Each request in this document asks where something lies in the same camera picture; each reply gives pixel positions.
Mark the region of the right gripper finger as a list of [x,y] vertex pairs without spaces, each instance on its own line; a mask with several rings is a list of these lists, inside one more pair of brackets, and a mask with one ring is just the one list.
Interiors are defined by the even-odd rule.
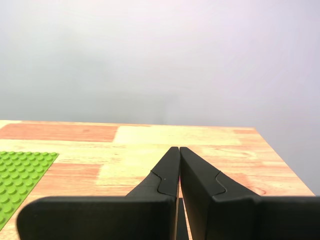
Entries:
[[317,196],[260,196],[187,147],[180,183],[195,240],[317,240]]
[[174,240],[180,150],[171,147],[125,196],[50,196],[18,214],[22,240]]

